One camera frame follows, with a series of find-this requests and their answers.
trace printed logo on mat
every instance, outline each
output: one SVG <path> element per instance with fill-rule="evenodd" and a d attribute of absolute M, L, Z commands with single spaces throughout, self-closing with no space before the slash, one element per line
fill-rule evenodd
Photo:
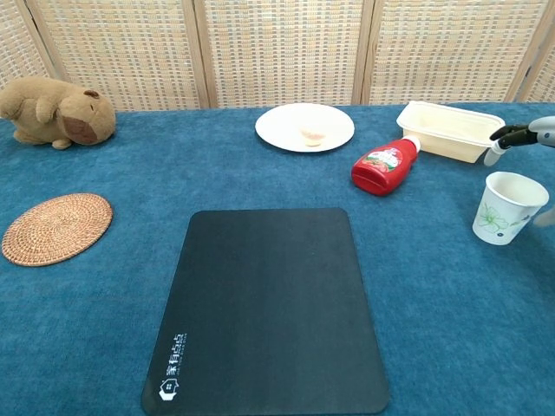
<path fill-rule="evenodd" d="M 160 391 L 158 392 L 164 401 L 172 401 L 177 394 L 177 388 L 180 386 L 178 377 L 185 356 L 186 341 L 187 334 L 177 334 L 173 338 L 173 345 L 166 368 L 166 376 L 168 378 L 162 381 Z"/>

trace white plate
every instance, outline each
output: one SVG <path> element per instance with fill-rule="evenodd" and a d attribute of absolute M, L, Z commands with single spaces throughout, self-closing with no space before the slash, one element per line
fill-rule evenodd
<path fill-rule="evenodd" d="M 325 133 L 320 146 L 306 146 L 299 127 L 306 120 Z M 275 107 L 262 114 L 255 125 L 262 140 L 292 152 L 324 152 L 347 143 L 355 133 L 353 120 L 343 111 L 321 104 L 299 102 Z"/>

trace black mat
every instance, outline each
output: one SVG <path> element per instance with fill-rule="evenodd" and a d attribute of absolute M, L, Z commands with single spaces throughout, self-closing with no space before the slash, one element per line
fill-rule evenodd
<path fill-rule="evenodd" d="M 388 400 L 343 210 L 193 216 L 142 394 L 147 413 L 376 413 Z"/>

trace woven rattan coaster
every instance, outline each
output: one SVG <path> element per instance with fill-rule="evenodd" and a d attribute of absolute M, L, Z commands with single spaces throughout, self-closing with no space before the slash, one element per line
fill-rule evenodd
<path fill-rule="evenodd" d="M 73 257 L 93 245 L 112 221 L 106 199 L 72 193 L 43 202 L 16 219 L 2 240 L 12 263 L 45 266 Z"/>

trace woven panel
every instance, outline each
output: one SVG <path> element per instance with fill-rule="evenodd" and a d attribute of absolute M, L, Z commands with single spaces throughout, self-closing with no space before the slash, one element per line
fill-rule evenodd
<path fill-rule="evenodd" d="M 72 82 L 117 110 L 199 107 L 180 0 L 37 0 Z"/>
<path fill-rule="evenodd" d="M 362 0 L 207 0 L 219 107 L 350 104 Z"/>
<path fill-rule="evenodd" d="M 0 88 L 25 75 L 48 76 L 36 46 L 13 1 L 0 3 Z"/>
<path fill-rule="evenodd" d="M 504 100 L 547 0 L 439 3 L 384 2 L 370 103 Z"/>
<path fill-rule="evenodd" d="M 526 101 L 555 101 L 555 45 L 548 51 L 549 55 L 533 83 Z"/>

